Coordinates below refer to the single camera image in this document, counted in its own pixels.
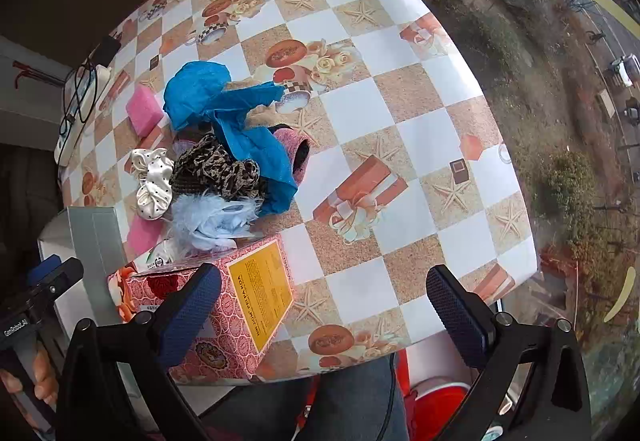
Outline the person's left hand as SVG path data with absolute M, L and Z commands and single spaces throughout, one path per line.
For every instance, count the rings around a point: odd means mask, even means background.
M 36 343 L 36 349 L 35 360 L 32 363 L 32 371 L 35 376 L 35 396 L 47 405 L 55 405 L 58 401 L 58 381 L 55 377 L 54 367 L 41 343 Z M 15 395 L 23 390 L 20 380 L 4 369 L 1 371 L 1 380 L 10 395 Z

